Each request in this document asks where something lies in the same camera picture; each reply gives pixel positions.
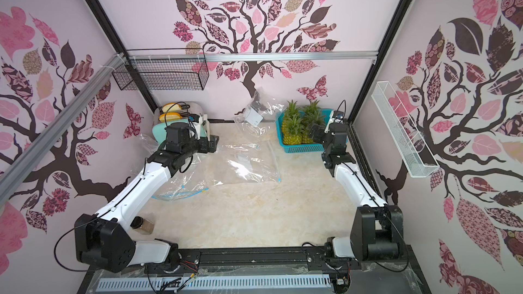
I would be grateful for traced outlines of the pineapple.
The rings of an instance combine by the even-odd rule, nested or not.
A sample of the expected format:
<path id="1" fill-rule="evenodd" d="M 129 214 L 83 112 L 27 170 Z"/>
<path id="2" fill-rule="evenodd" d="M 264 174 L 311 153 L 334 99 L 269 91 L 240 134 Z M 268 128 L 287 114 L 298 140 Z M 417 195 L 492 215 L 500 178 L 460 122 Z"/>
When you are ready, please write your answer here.
<path id="1" fill-rule="evenodd" d="M 300 116 L 300 111 L 299 111 L 299 108 L 297 107 L 297 102 L 295 102 L 294 100 L 291 100 L 290 102 L 288 102 L 288 106 L 283 113 L 283 120 L 281 123 L 282 132 L 287 133 L 291 119 L 293 119 L 294 117 L 299 117 L 299 116 Z"/>
<path id="2" fill-rule="evenodd" d="M 325 128 L 324 115 L 321 112 L 306 114 L 302 119 L 302 125 L 304 127 L 301 137 L 302 144 L 314 144 L 311 132 L 314 126 L 318 126 L 320 129 Z"/>
<path id="3" fill-rule="evenodd" d="M 285 117 L 283 120 L 283 144 L 295 146 L 302 144 L 304 125 L 300 116 Z"/>
<path id="4" fill-rule="evenodd" d="M 321 109 L 318 106 L 319 100 L 310 101 L 310 104 L 303 109 L 304 116 L 302 122 L 305 126 L 319 124 L 323 121 L 321 117 Z"/>

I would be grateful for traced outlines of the zip bag with blue seal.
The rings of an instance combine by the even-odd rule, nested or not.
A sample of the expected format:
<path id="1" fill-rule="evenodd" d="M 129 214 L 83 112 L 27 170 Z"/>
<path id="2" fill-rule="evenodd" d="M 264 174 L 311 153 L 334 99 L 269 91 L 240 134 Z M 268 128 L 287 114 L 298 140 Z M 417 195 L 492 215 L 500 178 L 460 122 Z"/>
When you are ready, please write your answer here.
<path id="1" fill-rule="evenodd" d="M 178 201 L 188 199 L 209 190 L 204 175 L 198 168 L 190 167 L 187 172 L 176 174 L 153 194 L 153 199 Z"/>

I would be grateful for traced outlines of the clear zip bag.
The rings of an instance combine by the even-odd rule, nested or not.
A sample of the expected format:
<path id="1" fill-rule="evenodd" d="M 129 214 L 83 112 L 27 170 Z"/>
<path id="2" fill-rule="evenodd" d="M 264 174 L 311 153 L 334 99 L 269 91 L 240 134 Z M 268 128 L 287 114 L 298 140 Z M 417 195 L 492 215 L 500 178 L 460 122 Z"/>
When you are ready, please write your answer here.
<path id="1" fill-rule="evenodd" d="M 144 167 L 144 162 L 158 149 L 159 143 L 153 136 L 139 133 L 132 137 L 131 145 L 130 172 L 135 176 Z"/>

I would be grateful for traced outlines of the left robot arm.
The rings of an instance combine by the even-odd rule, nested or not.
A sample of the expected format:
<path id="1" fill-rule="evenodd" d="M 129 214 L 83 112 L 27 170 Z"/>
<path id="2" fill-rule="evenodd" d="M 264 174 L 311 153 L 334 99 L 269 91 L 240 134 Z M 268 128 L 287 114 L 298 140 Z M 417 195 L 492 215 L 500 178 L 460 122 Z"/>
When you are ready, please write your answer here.
<path id="1" fill-rule="evenodd" d="M 178 244 L 161 239 L 135 241 L 129 232 L 157 190 L 175 175 L 184 174 L 196 154 L 214 153 L 219 136 L 211 134 L 208 117 L 197 103 L 168 103 L 161 112 L 178 112 L 181 118 L 158 123 L 166 134 L 138 175 L 95 214 L 81 215 L 71 229 L 78 262 L 113 273 L 133 265 L 174 272 L 181 265 Z"/>

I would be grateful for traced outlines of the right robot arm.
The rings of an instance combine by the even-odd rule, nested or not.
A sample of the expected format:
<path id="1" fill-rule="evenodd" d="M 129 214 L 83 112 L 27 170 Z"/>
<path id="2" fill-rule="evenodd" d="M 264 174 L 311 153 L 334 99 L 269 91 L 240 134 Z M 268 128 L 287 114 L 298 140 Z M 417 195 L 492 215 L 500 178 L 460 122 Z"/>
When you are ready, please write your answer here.
<path id="1" fill-rule="evenodd" d="M 325 127 L 311 127 L 311 137 L 324 149 L 324 167 L 356 206 L 350 235 L 329 238 L 326 254 L 338 259 L 372 261 L 387 271 L 404 272 L 410 256 L 403 238 L 403 213 L 377 194 L 347 152 L 349 125 L 345 112 L 346 102 L 342 101 L 331 111 Z"/>

